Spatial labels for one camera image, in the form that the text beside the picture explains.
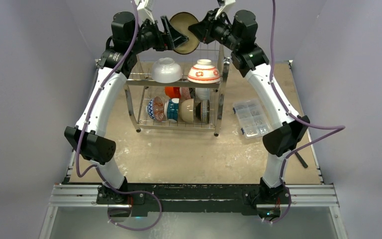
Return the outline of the brown-rimmed white bowl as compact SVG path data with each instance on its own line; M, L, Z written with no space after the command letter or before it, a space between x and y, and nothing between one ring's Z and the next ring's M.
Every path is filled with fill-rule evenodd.
M198 19L189 12L179 12L171 17L170 23L175 30L188 37L188 41L175 48L174 51L182 55L194 52L198 48L200 41L189 31L188 27L198 23Z

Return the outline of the plain white bowl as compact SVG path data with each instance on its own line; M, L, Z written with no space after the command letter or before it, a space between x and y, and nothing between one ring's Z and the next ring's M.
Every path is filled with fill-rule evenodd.
M181 66L170 57L160 58L152 65L151 77L158 83L173 83L183 76Z

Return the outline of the red floral pattern bowl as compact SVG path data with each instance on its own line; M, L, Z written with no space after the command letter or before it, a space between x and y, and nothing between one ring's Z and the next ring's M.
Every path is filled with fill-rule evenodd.
M199 59L188 72L187 79L199 84L212 84L220 81L220 72L209 59Z

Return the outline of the steel two-tier dish rack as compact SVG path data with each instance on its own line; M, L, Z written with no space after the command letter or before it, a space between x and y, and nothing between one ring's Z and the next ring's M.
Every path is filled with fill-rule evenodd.
M219 136L230 57L217 42L200 44L185 62L179 58L181 79L163 84L152 79L152 63L138 61L123 87L130 120L137 132L145 129L211 131ZM187 79L199 59L211 60L219 81L198 84Z

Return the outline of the beige speckled bowl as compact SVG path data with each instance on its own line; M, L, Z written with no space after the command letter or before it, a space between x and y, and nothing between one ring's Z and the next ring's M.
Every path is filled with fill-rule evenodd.
M188 99L181 102L180 116L186 123L194 122L194 99Z

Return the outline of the red geometric pattern bowl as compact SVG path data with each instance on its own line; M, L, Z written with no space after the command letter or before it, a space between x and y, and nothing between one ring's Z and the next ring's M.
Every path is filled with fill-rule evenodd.
M152 98L147 104L146 111L152 120L162 122L164 119L164 102L160 97Z

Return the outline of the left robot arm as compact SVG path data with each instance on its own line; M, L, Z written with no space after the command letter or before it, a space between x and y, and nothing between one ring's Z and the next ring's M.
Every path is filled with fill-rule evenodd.
M137 64L137 54L149 49L175 50L190 40L165 16L161 20L163 31L156 21L146 18L140 23L137 13L122 11L114 15L112 35L98 61L89 101L76 125L64 131L74 150L77 176L84 177L95 169L103 186L110 189L109 197L117 204L128 199L128 183L113 158L116 143L105 138L115 99Z

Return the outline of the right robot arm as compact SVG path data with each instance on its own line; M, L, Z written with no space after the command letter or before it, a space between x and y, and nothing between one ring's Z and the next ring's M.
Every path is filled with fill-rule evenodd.
M216 13L216 9L210 10L202 21L188 29L201 43L217 41L231 50L233 65L254 88L272 120L273 130L262 137L268 160L259 189L260 198L270 203L284 189L285 157L305 135L309 118L298 114L275 80L273 62L256 43L255 15L240 10L229 22L226 14L216 17Z

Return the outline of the clear plastic screw box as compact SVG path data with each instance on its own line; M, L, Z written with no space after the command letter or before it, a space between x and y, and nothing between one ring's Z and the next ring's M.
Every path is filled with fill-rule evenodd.
M272 131L260 100L237 101L232 106L240 124L240 131L245 138L263 137Z

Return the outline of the black hex key tool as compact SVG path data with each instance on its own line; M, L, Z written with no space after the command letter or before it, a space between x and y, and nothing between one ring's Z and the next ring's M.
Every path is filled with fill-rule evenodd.
M308 168L308 164L305 162L305 160L302 158L302 156L298 152L295 153L295 156L297 157L297 159L299 160L303 168Z

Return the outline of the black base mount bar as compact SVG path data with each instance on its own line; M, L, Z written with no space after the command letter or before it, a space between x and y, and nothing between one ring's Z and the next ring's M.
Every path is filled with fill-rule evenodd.
M279 217L280 207L289 203L283 186L269 189L259 184L151 184L128 183L127 194L101 185L96 203L125 208L133 217L148 213L240 213L244 216Z

